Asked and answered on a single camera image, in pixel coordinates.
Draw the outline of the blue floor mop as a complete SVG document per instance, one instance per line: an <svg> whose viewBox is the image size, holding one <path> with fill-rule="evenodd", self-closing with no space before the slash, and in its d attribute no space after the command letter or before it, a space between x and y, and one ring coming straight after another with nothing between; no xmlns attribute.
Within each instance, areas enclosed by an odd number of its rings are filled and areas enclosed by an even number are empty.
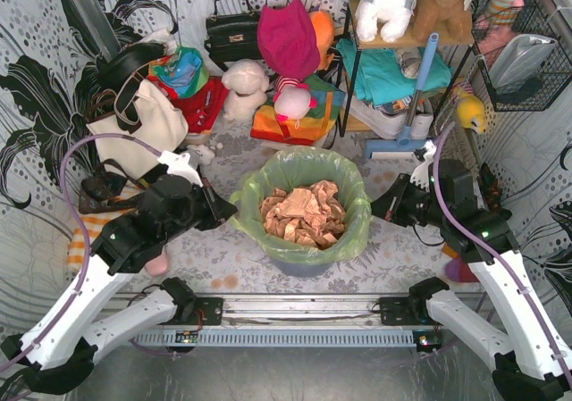
<svg viewBox="0 0 572 401"><path fill-rule="evenodd" d="M408 108L407 116L401 132L393 140L368 139L364 149L364 156L366 158L381 160L398 158L408 159L414 155L414 152L418 148L424 146L425 142L422 139L412 139L410 132L415 119L418 101L424 90L425 83L432 66L439 38L439 33L433 32L427 39L418 77L416 79L415 93Z"/></svg>

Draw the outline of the green trash bag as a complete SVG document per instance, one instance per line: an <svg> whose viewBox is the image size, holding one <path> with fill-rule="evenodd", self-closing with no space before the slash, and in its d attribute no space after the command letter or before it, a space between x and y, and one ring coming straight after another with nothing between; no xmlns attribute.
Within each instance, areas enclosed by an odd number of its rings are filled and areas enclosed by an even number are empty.
<svg viewBox="0 0 572 401"><path fill-rule="evenodd" d="M282 263L319 266L365 249L371 201L357 166L330 150L293 146L275 153L231 196L235 228Z"/></svg>

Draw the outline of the blue trash bin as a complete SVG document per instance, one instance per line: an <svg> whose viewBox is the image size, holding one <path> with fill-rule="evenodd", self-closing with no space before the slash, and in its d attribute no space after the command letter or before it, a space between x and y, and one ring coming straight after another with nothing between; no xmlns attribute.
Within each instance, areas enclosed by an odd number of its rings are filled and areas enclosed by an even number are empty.
<svg viewBox="0 0 572 401"><path fill-rule="evenodd" d="M270 262L286 276L295 278L313 278L316 276L320 276L332 267L332 263L323 263L323 264L286 263L274 258L271 258Z"/></svg>

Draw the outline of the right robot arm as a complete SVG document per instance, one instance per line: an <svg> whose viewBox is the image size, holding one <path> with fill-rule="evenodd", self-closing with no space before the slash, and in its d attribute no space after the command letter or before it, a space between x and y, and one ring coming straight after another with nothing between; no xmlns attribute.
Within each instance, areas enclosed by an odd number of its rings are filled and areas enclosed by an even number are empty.
<svg viewBox="0 0 572 401"><path fill-rule="evenodd" d="M478 205L463 163L441 161L439 176L426 188L401 173L373 201L372 214L404 228L438 228L485 289L503 328L437 277L413 285L405 297L380 301L383 324L443 325L486 363L506 400L558 400L571 390L571 349L536 295L508 224Z"/></svg>

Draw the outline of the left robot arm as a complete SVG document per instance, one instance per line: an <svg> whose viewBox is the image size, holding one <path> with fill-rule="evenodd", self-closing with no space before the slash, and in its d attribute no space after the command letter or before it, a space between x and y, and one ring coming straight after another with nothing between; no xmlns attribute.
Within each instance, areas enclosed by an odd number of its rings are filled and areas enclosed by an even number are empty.
<svg viewBox="0 0 572 401"><path fill-rule="evenodd" d="M4 355L21 369L1 387L1 396L6 397L17 382L32 392L63 395L141 331L170 321L203 323L205 313L197 305L197 295L179 277L165 279L119 313L103 320L98 315L167 243L190 229L213 230L236 212L209 183L197 185L175 175L160 177L139 194L132 211L102 228L80 273L42 320L2 342Z"/></svg>

